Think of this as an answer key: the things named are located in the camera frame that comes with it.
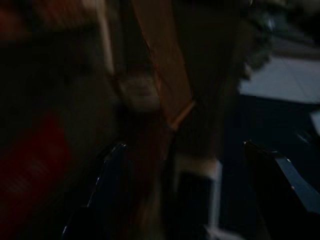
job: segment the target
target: red object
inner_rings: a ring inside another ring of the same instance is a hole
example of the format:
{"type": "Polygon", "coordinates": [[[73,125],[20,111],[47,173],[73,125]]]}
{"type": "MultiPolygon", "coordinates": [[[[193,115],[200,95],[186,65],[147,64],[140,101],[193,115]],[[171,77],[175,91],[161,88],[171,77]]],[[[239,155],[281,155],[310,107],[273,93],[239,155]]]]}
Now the red object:
{"type": "Polygon", "coordinates": [[[0,239],[10,239],[61,181],[70,161],[64,131],[54,116],[16,143],[0,164],[0,239]]]}

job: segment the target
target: red fabric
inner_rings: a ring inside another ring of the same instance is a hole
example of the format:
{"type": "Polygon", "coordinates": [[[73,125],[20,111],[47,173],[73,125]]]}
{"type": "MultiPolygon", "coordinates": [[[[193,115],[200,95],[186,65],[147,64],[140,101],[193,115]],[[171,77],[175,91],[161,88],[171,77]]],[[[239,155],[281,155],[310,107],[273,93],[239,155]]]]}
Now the red fabric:
{"type": "Polygon", "coordinates": [[[1,159],[0,238],[10,239],[70,161],[64,131],[54,116],[18,141],[1,159]]]}

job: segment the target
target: white floor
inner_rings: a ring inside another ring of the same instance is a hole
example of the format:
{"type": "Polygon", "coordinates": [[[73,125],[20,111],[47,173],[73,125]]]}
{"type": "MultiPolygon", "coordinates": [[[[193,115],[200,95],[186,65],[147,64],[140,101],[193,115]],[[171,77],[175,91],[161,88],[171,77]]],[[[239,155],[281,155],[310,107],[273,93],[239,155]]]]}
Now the white floor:
{"type": "Polygon", "coordinates": [[[239,90],[250,96],[320,103],[320,61],[273,57],[239,90]]]}

